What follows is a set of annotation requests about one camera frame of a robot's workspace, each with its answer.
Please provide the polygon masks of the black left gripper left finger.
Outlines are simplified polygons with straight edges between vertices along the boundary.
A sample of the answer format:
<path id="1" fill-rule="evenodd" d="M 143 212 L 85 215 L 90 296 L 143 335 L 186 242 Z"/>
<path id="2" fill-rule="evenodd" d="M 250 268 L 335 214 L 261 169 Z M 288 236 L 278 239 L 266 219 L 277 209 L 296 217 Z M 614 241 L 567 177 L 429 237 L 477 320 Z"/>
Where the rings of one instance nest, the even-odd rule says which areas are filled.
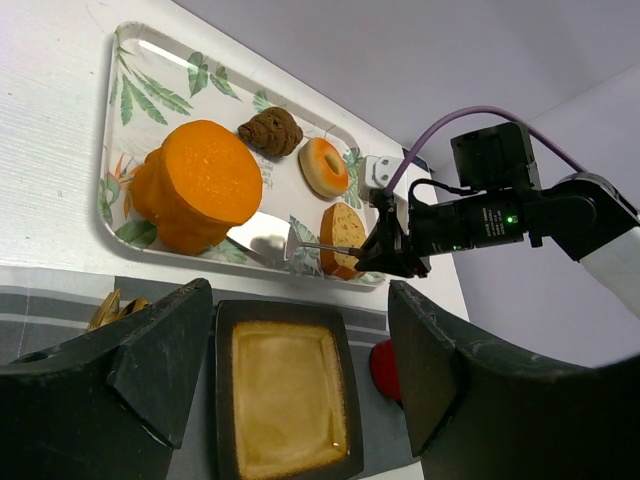
<path id="1" fill-rule="evenodd" d="M 107 326 L 1 368 L 4 479 L 164 479 L 212 322 L 195 279 Z"/>

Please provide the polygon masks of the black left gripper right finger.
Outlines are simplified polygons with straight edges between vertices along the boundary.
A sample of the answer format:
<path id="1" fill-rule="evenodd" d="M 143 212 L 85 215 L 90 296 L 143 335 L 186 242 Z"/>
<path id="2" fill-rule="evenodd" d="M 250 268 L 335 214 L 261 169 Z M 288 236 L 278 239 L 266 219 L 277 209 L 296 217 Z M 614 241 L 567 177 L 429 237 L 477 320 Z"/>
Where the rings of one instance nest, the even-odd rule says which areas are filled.
<path id="1" fill-rule="evenodd" d="M 388 319 L 427 479 L 635 479 L 639 360 L 589 368 L 513 345 L 403 281 Z"/>

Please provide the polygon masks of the silver cake server wooden handle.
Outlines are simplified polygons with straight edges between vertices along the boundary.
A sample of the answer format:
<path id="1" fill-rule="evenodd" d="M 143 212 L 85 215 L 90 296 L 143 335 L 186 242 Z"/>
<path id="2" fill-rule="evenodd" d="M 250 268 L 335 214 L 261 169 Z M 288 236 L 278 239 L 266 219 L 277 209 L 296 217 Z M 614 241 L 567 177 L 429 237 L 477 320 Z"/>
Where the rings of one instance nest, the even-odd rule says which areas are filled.
<path id="1" fill-rule="evenodd" d="M 321 244 L 319 237 L 315 241 L 300 239 L 291 224 L 261 212 L 254 214 L 243 225 L 231 228 L 226 238 L 273 262 L 287 262 L 301 249 L 328 250 L 356 259 L 361 254 L 360 248 Z"/>

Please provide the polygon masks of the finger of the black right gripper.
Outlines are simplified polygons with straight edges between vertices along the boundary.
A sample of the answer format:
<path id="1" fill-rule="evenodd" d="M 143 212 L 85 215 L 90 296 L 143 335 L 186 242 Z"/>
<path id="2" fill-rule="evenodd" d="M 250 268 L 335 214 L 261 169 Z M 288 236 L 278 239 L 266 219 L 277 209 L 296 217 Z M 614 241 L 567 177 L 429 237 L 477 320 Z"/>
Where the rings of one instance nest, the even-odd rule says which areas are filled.
<path id="1" fill-rule="evenodd" d="M 379 219 L 360 247 L 359 272 L 379 272 L 401 278 L 426 278 L 430 261 L 423 260 L 396 219 Z"/>

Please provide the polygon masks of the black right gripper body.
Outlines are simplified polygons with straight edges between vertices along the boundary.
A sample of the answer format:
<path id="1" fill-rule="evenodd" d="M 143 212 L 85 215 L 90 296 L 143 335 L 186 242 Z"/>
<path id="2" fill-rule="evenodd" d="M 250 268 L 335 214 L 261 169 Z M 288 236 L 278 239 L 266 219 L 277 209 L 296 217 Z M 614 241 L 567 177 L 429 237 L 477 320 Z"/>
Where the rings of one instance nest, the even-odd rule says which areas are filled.
<path id="1" fill-rule="evenodd" d="M 371 203 L 378 210 L 378 220 L 396 219 L 400 224 L 397 202 L 391 196 L 376 191 Z M 517 243 L 525 235 L 523 202 L 511 190 L 433 205 L 410 194 L 408 229 L 403 231 L 416 253 L 429 261 L 435 255 Z"/>

